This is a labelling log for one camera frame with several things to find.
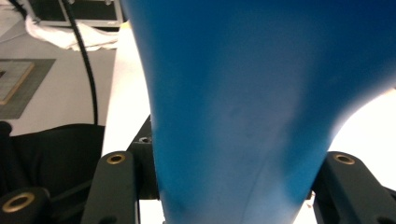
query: black metal bracket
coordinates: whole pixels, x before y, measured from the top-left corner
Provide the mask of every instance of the black metal bracket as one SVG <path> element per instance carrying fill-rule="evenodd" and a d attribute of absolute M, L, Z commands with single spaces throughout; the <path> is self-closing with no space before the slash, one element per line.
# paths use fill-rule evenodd
<path fill-rule="evenodd" d="M 128 151 L 109 153 L 96 167 L 81 223 L 139 222 L 134 157 Z"/>
<path fill-rule="evenodd" d="M 329 152 L 313 186 L 318 224 L 396 224 L 396 202 L 358 158 Z"/>

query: black cable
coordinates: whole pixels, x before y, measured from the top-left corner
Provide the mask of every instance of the black cable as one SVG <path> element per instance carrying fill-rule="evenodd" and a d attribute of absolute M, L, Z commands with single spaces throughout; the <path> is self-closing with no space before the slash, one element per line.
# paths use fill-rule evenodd
<path fill-rule="evenodd" d="M 72 8 L 68 0 L 62 0 L 62 4 L 64 5 L 64 10 L 66 12 L 67 18 L 70 20 L 70 24 L 76 36 L 78 47 L 79 50 L 81 51 L 82 59 L 84 60 L 85 69 L 87 70 L 88 79 L 90 80 L 92 106 L 93 106 L 93 124 L 98 125 L 98 103 L 96 97 L 95 80 L 93 79 L 90 60 L 88 58 L 87 50 L 85 50 L 84 41 L 82 40 L 81 34 L 79 33 L 78 27 L 76 25 L 75 16 L 73 14 Z"/>
<path fill-rule="evenodd" d="M 27 12 L 23 8 L 23 5 L 18 3 L 17 0 L 8 0 L 8 1 L 21 13 L 21 15 L 23 16 L 23 20 L 26 21 Z"/>

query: blue cover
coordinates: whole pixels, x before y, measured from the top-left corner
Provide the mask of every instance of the blue cover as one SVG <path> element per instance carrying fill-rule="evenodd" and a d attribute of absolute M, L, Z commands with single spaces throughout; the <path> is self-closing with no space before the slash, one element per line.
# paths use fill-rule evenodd
<path fill-rule="evenodd" d="M 396 82 L 396 1 L 125 0 L 168 224 L 291 223 L 343 121 Z"/>

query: black fabric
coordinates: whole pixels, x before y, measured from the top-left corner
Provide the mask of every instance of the black fabric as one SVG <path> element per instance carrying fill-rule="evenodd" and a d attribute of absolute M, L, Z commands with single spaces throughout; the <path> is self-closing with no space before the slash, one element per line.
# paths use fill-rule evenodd
<path fill-rule="evenodd" d="M 54 197 L 91 180 L 102 151 L 105 127 L 74 124 L 11 137 L 33 187 Z"/>
<path fill-rule="evenodd" d="M 16 154 L 11 138 L 11 126 L 0 121 L 0 167 L 1 167 L 1 190 L 7 192 L 9 189 L 21 189 L 31 186 L 21 161 Z"/>
<path fill-rule="evenodd" d="M 51 198 L 51 223 L 80 223 L 91 184 L 91 180 L 87 181 Z"/>

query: black cloth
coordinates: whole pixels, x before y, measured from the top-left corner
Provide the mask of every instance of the black cloth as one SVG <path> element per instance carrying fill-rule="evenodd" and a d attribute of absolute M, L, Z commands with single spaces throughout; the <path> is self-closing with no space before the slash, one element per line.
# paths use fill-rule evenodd
<path fill-rule="evenodd" d="M 91 180 L 101 157 L 104 131 L 103 126 L 72 124 L 11 136 L 13 150 L 26 175 L 16 177 L 27 179 L 31 187 L 46 188 L 50 197 Z M 0 172 L 1 175 L 13 174 L 12 170 L 4 170 L 4 167 Z M 2 176 L 1 196 L 16 188 L 4 182 L 7 180 Z"/>

